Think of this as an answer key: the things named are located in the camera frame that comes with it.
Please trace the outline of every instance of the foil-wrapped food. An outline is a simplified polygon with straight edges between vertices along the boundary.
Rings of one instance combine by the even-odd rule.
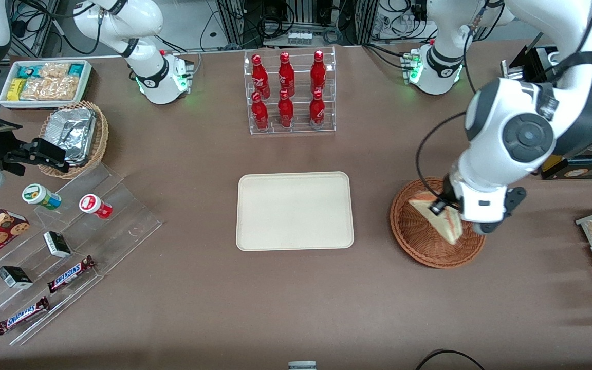
[[[49,117],[43,138],[65,150],[69,166],[81,167],[88,163],[96,122],[89,108],[58,110]]]

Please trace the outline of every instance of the table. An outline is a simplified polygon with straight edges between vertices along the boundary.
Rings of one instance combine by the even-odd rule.
[[[472,45],[477,86],[524,43]],[[242,52],[205,55],[193,93],[166,106],[139,94],[124,60],[91,59],[88,98],[110,124],[104,161],[166,223],[28,344],[0,340],[0,368],[403,369],[440,347],[485,368],[592,368],[592,255],[574,225],[592,214],[592,180],[522,180],[528,198],[473,262],[420,265],[392,236],[390,203],[416,178],[425,133],[467,108],[467,78],[427,96],[361,47],[336,50],[338,131],[298,138],[249,135]],[[26,140],[46,116],[0,113]],[[466,147],[460,121],[441,129],[423,170],[443,175]],[[238,250],[238,180],[301,171],[348,174],[353,246]],[[20,189],[36,181],[63,184],[31,167],[7,175],[0,208],[30,213]]]

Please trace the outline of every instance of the round wicker basket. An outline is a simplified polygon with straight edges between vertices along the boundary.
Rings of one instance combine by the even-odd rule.
[[[95,132],[92,134],[92,145],[88,163],[85,166],[81,167],[70,167],[70,171],[68,171],[68,173],[62,173],[61,171],[49,166],[39,166],[40,171],[42,171],[42,173],[44,173],[45,175],[70,180],[75,178],[80,173],[84,172],[86,169],[97,165],[102,160],[102,157],[104,157],[104,152],[106,150],[106,141],[108,140],[108,123],[106,121],[106,117],[104,117],[104,114],[102,113],[100,108],[98,108],[95,104],[90,103],[89,101],[80,101],[79,103],[68,104],[64,107],[59,108],[58,110],[68,110],[76,108],[89,108],[92,109],[97,115]],[[47,122],[49,122],[49,117],[45,119],[45,124],[43,124],[43,127],[40,129],[41,138],[45,136]]]
[[[428,177],[426,182],[436,192],[442,191],[442,179]],[[462,221],[462,236],[456,244],[449,244],[408,202],[423,191],[426,188],[421,180],[414,180],[405,185],[392,201],[390,224],[399,245],[418,262],[437,269],[453,269],[473,260],[486,243],[486,236],[476,234],[472,223]]]

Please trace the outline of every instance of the white robotic arm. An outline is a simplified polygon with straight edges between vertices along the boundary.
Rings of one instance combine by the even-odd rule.
[[[592,1],[505,4],[517,18],[549,35],[562,59],[576,57],[578,50],[592,56]],[[566,133],[566,141],[586,139],[568,130],[586,112],[592,119],[592,64],[569,65],[556,87],[500,78],[470,102],[465,119],[470,147],[453,164],[442,198],[458,203],[462,218],[476,223],[478,232],[494,230],[524,198],[524,189],[511,192],[508,185],[543,164],[557,140]]]

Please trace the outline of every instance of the coca-cola bottle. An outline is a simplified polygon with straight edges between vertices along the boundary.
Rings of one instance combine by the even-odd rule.
[[[268,99],[271,96],[271,89],[268,87],[268,74],[262,65],[262,58],[258,54],[254,54],[251,61],[253,61],[253,85],[255,91],[261,94],[262,99]]]
[[[253,99],[251,110],[253,111],[253,120],[255,121],[255,126],[257,126],[257,130],[259,131],[267,131],[268,110],[266,110],[266,105],[262,101],[262,96],[258,92],[253,91],[251,99]]]
[[[287,89],[287,93],[292,97],[296,93],[296,81],[294,78],[294,67],[289,62],[289,53],[280,53],[280,70],[277,71],[280,77],[280,89]]]
[[[324,52],[320,50],[314,52],[314,64],[310,70],[310,79],[312,80],[310,87],[312,94],[317,89],[324,91],[324,87],[326,87],[326,66],[324,65]]]
[[[326,109],[326,104],[324,104],[324,101],[321,99],[323,96],[321,89],[316,89],[312,96],[314,99],[310,102],[310,126],[315,130],[318,130],[324,125],[324,110]]]
[[[280,90],[280,102],[277,103],[277,109],[280,111],[280,124],[284,128],[291,128],[294,122],[294,104],[289,99],[287,89]]]

